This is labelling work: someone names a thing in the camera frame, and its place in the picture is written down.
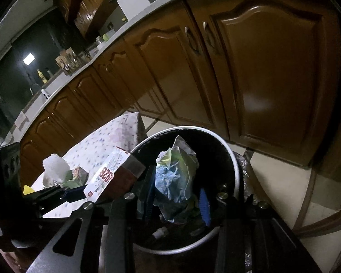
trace white countertop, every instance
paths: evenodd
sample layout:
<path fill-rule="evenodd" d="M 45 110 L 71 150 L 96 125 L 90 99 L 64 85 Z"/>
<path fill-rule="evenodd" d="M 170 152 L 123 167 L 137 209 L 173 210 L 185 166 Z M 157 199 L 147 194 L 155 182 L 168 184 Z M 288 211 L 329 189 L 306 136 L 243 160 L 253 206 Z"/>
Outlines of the white countertop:
<path fill-rule="evenodd" d="M 44 104 L 39 108 L 39 110 L 36 112 L 36 114 L 29 119 L 29 122 L 25 124 L 25 126 L 22 128 L 20 133 L 13 134 L 14 141 L 20 141 L 22 137 L 24 136 L 26 130 L 30 127 L 30 125 L 35 121 L 35 119 L 38 117 L 40 112 L 46 107 L 48 102 L 50 102 L 56 95 L 59 93 L 62 88 L 64 88 L 73 78 L 75 78 L 78 74 L 80 74 L 83 70 L 85 70 L 88 66 L 93 64 L 93 62 L 104 52 L 113 42 L 115 42 L 119 37 L 121 37 L 123 34 L 125 34 L 131 27 L 139 23 L 143 18 L 147 17 L 152 12 L 156 11 L 160 7 L 167 5 L 175 0 L 155 0 L 153 3 L 151 3 L 147 8 L 145 8 L 143 11 L 141 11 L 139 14 L 137 14 L 135 17 L 133 17 L 131 20 L 129 20 L 126 24 L 124 24 L 111 38 L 106 42 L 104 47 L 94 56 L 94 58 L 86 65 L 81 67 L 79 70 L 77 70 L 72 76 L 68 76 L 66 81 L 61 84 L 60 87 L 58 87 L 50 96 L 50 98 L 44 102 Z"/>

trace faucet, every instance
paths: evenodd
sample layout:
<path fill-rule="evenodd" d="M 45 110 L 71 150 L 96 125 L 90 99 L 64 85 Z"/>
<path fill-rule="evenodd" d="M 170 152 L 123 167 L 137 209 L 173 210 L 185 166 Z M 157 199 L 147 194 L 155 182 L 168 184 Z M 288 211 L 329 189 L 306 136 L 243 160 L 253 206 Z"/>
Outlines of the faucet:
<path fill-rule="evenodd" d="M 34 90 L 34 87 L 36 87 L 36 86 L 38 86 L 39 87 L 39 89 L 37 90 L 37 91 L 33 91 Z M 30 87 L 30 92 L 32 93 L 32 95 L 34 95 L 35 93 L 37 93 L 39 90 L 41 90 L 42 89 L 42 87 L 39 85 L 39 84 L 37 84 L 37 83 L 34 83 L 31 87 Z"/>

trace metal bolt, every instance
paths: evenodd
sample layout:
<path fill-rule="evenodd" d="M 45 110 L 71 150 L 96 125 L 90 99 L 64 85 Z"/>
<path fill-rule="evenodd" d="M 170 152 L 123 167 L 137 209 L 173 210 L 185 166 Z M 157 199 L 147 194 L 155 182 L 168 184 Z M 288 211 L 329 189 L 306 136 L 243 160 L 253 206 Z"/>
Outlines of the metal bolt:
<path fill-rule="evenodd" d="M 132 200 L 132 199 L 135 198 L 135 194 L 134 194 L 134 193 L 131 193 L 131 192 L 126 193 L 126 194 L 124 195 L 124 198 L 125 198 L 126 200 Z"/>
<path fill-rule="evenodd" d="M 217 197 L 220 198 L 221 200 L 227 199 L 228 196 L 229 196 L 229 194 L 227 194 L 226 192 L 217 193 Z"/>
<path fill-rule="evenodd" d="M 259 201 L 258 202 L 258 206 L 261 208 L 261 209 L 267 209 L 269 207 L 269 204 L 265 201 Z"/>
<path fill-rule="evenodd" d="M 92 202 L 85 202 L 84 204 L 82 204 L 82 207 L 85 210 L 90 210 L 93 209 L 94 204 Z"/>

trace tissue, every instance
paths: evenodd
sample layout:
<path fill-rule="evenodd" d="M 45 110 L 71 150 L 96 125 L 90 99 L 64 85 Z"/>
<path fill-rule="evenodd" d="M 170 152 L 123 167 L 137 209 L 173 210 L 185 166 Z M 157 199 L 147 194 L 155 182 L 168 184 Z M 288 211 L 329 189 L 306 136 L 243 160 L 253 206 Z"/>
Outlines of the tissue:
<path fill-rule="evenodd" d="M 57 154 L 52 154 L 43 160 L 44 177 L 43 185 L 45 187 L 62 184 L 72 179 L 72 171 L 64 159 Z"/>

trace yellow bottle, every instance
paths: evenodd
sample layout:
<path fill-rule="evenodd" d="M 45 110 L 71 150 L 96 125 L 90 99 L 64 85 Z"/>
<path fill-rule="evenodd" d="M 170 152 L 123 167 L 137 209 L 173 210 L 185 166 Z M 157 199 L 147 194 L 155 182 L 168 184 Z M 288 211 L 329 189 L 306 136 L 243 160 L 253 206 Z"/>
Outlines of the yellow bottle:
<path fill-rule="evenodd" d="M 39 75 L 40 79 L 42 79 L 43 83 L 46 84 L 47 79 L 44 77 L 43 73 L 41 71 L 39 71 L 39 69 L 37 71 L 38 71 L 38 75 Z"/>

